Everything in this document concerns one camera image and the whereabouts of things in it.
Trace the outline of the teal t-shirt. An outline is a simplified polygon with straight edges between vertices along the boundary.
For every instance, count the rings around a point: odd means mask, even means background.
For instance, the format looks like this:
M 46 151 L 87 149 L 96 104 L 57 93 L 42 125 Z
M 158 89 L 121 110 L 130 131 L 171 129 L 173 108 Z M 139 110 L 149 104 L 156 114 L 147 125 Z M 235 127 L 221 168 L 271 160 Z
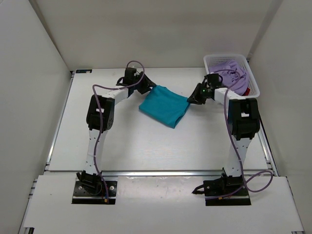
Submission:
M 157 85 L 152 88 L 139 110 L 154 120 L 174 129 L 189 108 L 187 98 L 168 88 Z

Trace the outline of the purple t-shirt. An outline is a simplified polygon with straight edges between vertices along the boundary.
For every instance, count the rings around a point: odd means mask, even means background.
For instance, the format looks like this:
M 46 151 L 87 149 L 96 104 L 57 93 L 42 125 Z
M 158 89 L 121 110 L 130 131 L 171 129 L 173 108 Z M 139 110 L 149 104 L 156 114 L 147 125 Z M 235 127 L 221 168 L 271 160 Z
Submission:
M 236 94 L 243 96 L 247 91 L 250 75 L 235 60 L 209 66 L 208 70 L 210 73 L 219 73 L 223 78 L 222 84 L 226 87 L 231 86 L 231 90 Z

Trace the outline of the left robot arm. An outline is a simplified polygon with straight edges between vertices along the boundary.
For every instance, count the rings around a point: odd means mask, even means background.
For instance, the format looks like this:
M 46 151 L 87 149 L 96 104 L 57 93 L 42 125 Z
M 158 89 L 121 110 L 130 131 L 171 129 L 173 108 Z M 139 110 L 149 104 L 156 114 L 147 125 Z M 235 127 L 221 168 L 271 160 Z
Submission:
M 117 80 L 116 87 L 108 88 L 108 92 L 103 95 L 94 91 L 86 116 L 89 144 L 84 173 L 92 176 L 99 174 L 104 141 L 114 123 L 115 106 L 129 98 L 134 91 L 145 94 L 155 86 L 145 75 L 145 71 L 138 73 L 136 68 L 128 67 L 124 76 Z

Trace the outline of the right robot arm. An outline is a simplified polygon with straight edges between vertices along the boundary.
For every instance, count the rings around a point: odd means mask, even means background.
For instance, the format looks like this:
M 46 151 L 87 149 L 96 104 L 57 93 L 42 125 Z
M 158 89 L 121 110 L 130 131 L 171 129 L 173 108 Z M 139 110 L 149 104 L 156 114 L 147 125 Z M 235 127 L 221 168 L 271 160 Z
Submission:
M 231 141 L 228 160 L 223 170 L 227 177 L 240 177 L 249 144 L 260 130 L 258 104 L 255 98 L 236 94 L 225 87 L 222 81 L 222 76 L 217 73 L 206 75 L 197 84 L 187 102 L 202 105 L 207 99 L 213 99 L 223 105 Z

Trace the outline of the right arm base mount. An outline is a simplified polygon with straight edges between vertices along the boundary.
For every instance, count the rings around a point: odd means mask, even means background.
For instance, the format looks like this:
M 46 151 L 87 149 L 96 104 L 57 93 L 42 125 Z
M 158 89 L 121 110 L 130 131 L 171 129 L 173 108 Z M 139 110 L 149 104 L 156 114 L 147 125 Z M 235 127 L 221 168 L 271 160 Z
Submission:
M 206 206 L 249 206 L 251 200 L 242 176 L 232 177 L 222 174 L 218 179 L 204 180 L 193 191 L 194 195 L 204 195 Z

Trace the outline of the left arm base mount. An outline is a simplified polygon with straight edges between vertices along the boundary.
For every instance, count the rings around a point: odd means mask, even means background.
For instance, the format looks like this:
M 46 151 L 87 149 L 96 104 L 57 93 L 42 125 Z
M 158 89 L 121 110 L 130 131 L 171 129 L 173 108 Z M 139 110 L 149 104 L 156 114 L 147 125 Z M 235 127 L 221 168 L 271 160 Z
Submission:
M 76 173 L 76 176 L 72 204 L 115 205 L 116 180 L 106 180 L 104 183 L 99 175 L 90 175 L 85 171 Z

